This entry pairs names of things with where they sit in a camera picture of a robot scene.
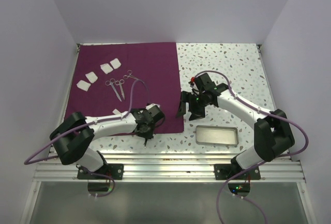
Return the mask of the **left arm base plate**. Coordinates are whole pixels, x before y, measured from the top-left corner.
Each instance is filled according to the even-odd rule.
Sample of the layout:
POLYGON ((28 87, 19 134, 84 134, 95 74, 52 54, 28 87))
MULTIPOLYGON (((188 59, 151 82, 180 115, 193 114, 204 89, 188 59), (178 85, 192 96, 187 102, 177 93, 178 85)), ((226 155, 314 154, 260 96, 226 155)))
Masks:
POLYGON ((79 180, 105 180, 113 178, 114 180, 122 180, 124 174, 124 165, 121 163, 111 163, 103 165, 95 172, 88 172, 86 168, 76 165, 78 168, 77 179, 79 180))

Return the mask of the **steel forceps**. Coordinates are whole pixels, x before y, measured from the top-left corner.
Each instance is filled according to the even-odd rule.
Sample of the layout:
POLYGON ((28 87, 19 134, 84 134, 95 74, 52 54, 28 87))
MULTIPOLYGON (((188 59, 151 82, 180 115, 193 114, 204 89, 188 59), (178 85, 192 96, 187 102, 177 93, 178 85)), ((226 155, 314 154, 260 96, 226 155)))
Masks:
POLYGON ((139 80, 139 81, 141 80, 141 79, 135 77, 135 76, 132 74, 132 70, 128 70, 128 71, 127 71, 127 74, 123 75, 123 79, 124 79, 124 80, 134 79, 134 80, 139 80))

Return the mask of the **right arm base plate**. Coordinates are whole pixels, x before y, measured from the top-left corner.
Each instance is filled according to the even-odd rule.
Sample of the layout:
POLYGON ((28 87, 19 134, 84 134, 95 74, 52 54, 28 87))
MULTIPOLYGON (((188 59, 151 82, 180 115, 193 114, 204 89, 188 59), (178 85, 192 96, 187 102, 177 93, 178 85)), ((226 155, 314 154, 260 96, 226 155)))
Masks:
MULTIPOLYGON (((214 164, 214 174, 216 180, 227 180, 234 175, 240 172, 239 169, 232 168, 231 164, 214 164)), ((252 169, 245 173, 242 173, 238 177, 235 178, 236 180, 260 180, 260 170, 259 168, 252 169)))

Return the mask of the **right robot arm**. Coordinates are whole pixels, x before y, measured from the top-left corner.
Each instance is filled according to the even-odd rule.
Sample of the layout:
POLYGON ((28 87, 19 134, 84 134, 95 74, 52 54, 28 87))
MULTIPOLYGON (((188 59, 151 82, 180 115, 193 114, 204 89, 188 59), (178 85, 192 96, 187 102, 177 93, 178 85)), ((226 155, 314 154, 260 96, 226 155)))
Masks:
POLYGON ((282 110, 271 111, 244 101, 229 82, 216 84, 207 73, 193 77, 190 85, 190 92, 181 92, 178 117, 190 112, 190 121, 199 120, 205 118, 207 106, 214 106, 234 114, 253 129, 253 146, 231 159, 229 176, 243 178, 252 166, 270 162, 294 145, 290 124, 282 110))

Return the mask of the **steel scissors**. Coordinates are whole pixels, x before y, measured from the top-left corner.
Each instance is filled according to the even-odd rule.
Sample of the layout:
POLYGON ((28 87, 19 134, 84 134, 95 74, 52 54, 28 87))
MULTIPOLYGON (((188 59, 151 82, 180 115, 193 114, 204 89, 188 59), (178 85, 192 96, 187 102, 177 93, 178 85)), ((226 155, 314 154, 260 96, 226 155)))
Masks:
POLYGON ((125 100, 125 93, 124 93, 124 89, 123 89, 123 84, 124 83, 125 83, 124 79, 120 79, 120 80, 115 81, 115 84, 117 86, 119 86, 119 89, 120 89, 121 96, 122 96, 123 100, 125 100))
POLYGON ((118 100, 119 100, 120 102, 122 102, 122 99, 121 99, 119 93, 117 92, 117 90, 116 90, 116 88, 115 88, 115 82, 116 82, 115 79, 110 79, 110 80, 107 80, 107 81, 105 82, 105 85, 106 85, 106 86, 110 86, 110 87, 112 88, 113 92, 115 93, 116 97, 118 98, 118 100))

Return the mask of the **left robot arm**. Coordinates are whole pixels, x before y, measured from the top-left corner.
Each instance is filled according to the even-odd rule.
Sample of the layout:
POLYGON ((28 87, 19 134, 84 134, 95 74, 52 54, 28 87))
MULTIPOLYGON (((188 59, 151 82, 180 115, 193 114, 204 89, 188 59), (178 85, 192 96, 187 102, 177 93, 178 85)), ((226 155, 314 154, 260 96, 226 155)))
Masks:
POLYGON ((102 117, 85 117, 81 112, 75 112, 51 133, 50 139, 63 165, 76 163, 85 173, 100 179, 111 173, 101 153, 89 147, 92 141, 132 133, 147 143, 164 120, 165 114, 153 103, 145 108, 102 117))

